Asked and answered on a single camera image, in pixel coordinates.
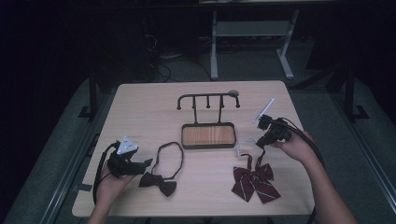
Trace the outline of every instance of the forearm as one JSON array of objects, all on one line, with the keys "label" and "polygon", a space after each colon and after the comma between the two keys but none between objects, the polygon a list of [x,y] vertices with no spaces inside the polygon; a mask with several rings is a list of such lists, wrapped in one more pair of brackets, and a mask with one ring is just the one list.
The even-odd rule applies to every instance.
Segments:
[{"label": "forearm", "polygon": [[98,203],[92,210],[89,224],[105,224],[111,205],[106,203]]},{"label": "forearm", "polygon": [[318,160],[303,163],[312,184],[320,223],[357,223]]}]

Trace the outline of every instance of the white tag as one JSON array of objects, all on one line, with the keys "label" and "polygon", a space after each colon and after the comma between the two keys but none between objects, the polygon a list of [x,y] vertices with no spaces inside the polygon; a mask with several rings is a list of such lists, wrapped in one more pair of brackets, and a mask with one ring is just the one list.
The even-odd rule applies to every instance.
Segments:
[{"label": "white tag", "polygon": [[119,149],[117,150],[117,154],[124,154],[130,151],[135,151],[139,147],[135,144],[129,136],[124,136],[122,138]]},{"label": "white tag", "polygon": [[256,123],[261,117],[262,115],[264,115],[265,111],[268,109],[268,107],[270,107],[271,103],[274,101],[274,98],[271,98],[270,102],[268,103],[268,105],[265,106],[265,108],[259,112],[259,114],[257,115],[257,118],[255,118],[252,122]]}]

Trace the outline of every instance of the cable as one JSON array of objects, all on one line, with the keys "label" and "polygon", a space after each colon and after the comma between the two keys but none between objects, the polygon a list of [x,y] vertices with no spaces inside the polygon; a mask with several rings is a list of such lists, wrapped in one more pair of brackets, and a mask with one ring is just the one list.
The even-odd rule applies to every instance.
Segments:
[{"label": "cable", "polygon": [[163,82],[167,82],[169,79],[171,79],[171,80],[174,80],[175,82],[180,82],[179,80],[176,80],[176,79],[174,79],[174,78],[172,78],[171,76],[172,76],[172,71],[171,71],[171,69],[168,67],[168,66],[166,66],[165,64],[163,64],[163,63],[157,63],[159,66],[162,66],[162,67],[164,67],[167,71],[168,71],[168,76],[166,77],[165,75],[163,75],[158,69],[157,69],[157,72],[158,72],[158,74],[160,75],[160,77],[163,79],[164,77],[165,77],[165,79],[163,79]]},{"label": "cable", "polygon": [[173,58],[173,59],[162,60],[160,63],[157,63],[157,64],[160,65],[160,66],[165,67],[166,69],[169,69],[169,67],[167,67],[166,65],[164,65],[164,63],[176,63],[176,62],[182,62],[182,61],[196,63],[196,64],[198,64],[200,67],[202,67],[202,68],[204,69],[206,75],[209,77],[209,80],[211,80],[211,77],[210,77],[209,72],[207,71],[207,69],[206,69],[201,63],[199,63],[199,62],[197,62],[197,61],[195,61],[195,60],[193,60],[193,59],[179,59],[179,58],[181,58],[182,56],[184,56],[184,55],[180,55],[180,56],[178,56],[177,58]]},{"label": "cable", "polygon": [[100,175],[101,175],[101,173],[102,173],[103,165],[105,164],[105,159],[106,159],[106,156],[107,156],[107,152],[108,152],[112,147],[114,147],[115,149],[117,149],[119,146],[120,146],[120,142],[117,141],[117,142],[111,144],[110,146],[108,146],[108,147],[106,148],[106,150],[102,153],[102,157],[101,157],[101,159],[100,159],[100,161],[99,161],[99,165],[98,165],[98,168],[97,168],[97,170],[96,170],[95,180],[94,180],[94,182],[93,182],[92,197],[93,197],[93,202],[94,202],[95,204],[96,204],[96,191],[98,190],[99,184],[100,184],[100,182],[101,182],[105,177],[108,176],[108,174],[107,174],[107,175],[105,175],[105,177],[103,177],[103,178],[100,177]]},{"label": "cable", "polygon": [[[298,134],[312,148],[312,150],[314,151],[314,153],[317,156],[318,160],[320,161],[320,163],[322,164],[323,168],[325,169],[324,161],[323,161],[322,156],[321,156],[321,154],[320,154],[320,152],[318,150],[318,147],[315,145],[315,143],[311,139],[309,139],[303,133],[303,131],[301,131],[299,128],[297,128],[297,126],[293,122],[291,122],[289,119],[285,119],[285,118],[280,118],[280,119],[283,120],[283,121],[287,121],[287,122],[279,122],[279,121],[276,121],[276,120],[273,120],[273,119],[269,119],[268,121],[269,121],[270,124],[280,125],[282,127],[287,128],[288,130]],[[313,208],[313,210],[311,212],[311,215],[309,216],[309,219],[306,221],[306,224],[313,223],[313,221],[315,220],[316,214],[317,214],[317,210],[316,210],[316,207],[314,206],[314,208]]]},{"label": "cable", "polygon": [[157,38],[155,38],[154,35],[145,35],[145,37],[151,37],[154,40],[153,46],[151,47],[151,49],[155,49],[155,47],[157,47]]}]

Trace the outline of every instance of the red plaid bow tie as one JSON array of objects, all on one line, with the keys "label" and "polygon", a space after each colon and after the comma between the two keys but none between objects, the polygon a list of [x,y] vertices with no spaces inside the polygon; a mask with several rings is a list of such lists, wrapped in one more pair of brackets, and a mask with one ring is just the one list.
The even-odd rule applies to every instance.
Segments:
[{"label": "red plaid bow tie", "polygon": [[176,185],[176,181],[165,182],[161,175],[152,175],[146,172],[140,179],[139,188],[157,186],[166,197],[169,197],[175,191]]},{"label": "red plaid bow tie", "polygon": [[235,184],[233,185],[233,192],[239,197],[249,202],[254,191],[257,191],[262,203],[269,203],[280,197],[274,186],[268,180],[274,180],[274,174],[271,166],[267,163],[260,166],[262,156],[259,157],[256,164],[256,171],[251,171],[251,156],[248,156],[247,169],[241,167],[233,168],[233,177]]}]

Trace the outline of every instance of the metal frame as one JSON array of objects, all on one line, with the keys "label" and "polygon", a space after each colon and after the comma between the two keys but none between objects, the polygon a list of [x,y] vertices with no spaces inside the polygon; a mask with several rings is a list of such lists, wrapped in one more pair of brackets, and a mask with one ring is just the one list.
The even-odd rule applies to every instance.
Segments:
[{"label": "metal frame", "polygon": [[354,135],[355,139],[357,140],[358,144],[361,147],[361,152],[363,153],[365,159],[368,162],[370,170],[373,172],[375,180],[378,183],[378,186],[381,188],[382,192],[384,193],[391,209],[394,213],[396,213],[396,188],[390,182],[387,174],[385,173],[384,169],[382,168],[381,164],[377,160],[373,150],[364,140],[364,137],[356,125],[355,122],[351,122],[350,116],[347,115],[343,108],[343,100],[338,96],[336,93],[331,94],[332,100],[336,105],[336,108],[339,110],[341,117],[344,120],[344,123],[349,128],[351,133]]},{"label": "metal frame", "polygon": [[291,41],[299,9],[295,9],[290,21],[218,21],[217,11],[213,12],[212,21],[212,50],[210,52],[210,78],[219,78],[218,59],[216,53],[217,36],[264,36],[283,35],[285,42],[282,48],[276,50],[277,57],[282,65],[287,79],[293,79],[286,52]]},{"label": "metal frame", "polygon": [[[239,108],[239,99],[238,99],[238,91],[229,91],[226,93],[201,93],[201,94],[184,94],[181,95],[177,99],[177,110],[181,109],[180,102],[183,98],[192,98],[192,109],[194,110],[194,123],[184,124],[181,127],[181,143],[185,149],[203,149],[203,148],[228,148],[234,147],[236,143],[236,134],[235,134],[235,126],[231,122],[221,122],[221,109],[224,108],[223,96],[230,96],[235,98],[235,107]],[[210,96],[218,96],[219,97],[219,119],[216,123],[198,123],[197,119],[197,106],[196,106],[196,98],[197,97],[205,97],[206,98],[206,108],[210,108]],[[185,145],[183,142],[183,133],[185,128],[194,128],[194,127],[219,127],[219,126],[229,126],[233,129],[233,142],[231,144],[208,144],[208,145]]]},{"label": "metal frame", "polygon": [[[111,99],[104,95],[101,99],[99,107],[108,104],[109,100]],[[47,209],[40,220],[41,224],[50,224],[56,221],[56,217],[62,208],[64,200],[67,197],[68,192],[72,188],[73,179],[78,172],[80,164],[86,156],[87,148],[90,148],[90,145],[92,144],[90,140],[96,137],[95,130],[98,129],[98,127],[100,126],[103,126],[103,123],[99,122],[99,118],[104,116],[106,112],[107,111],[104,109],[98,110],[97,116],[92,117],[93,120],[89,121],[88,125],[83,130],[82,136],[78,142],[78,145],[76,146],[76,150],[70,158],[70,162],[64,168],[64,175],[62,176],[61,181],[53,192]]]}]

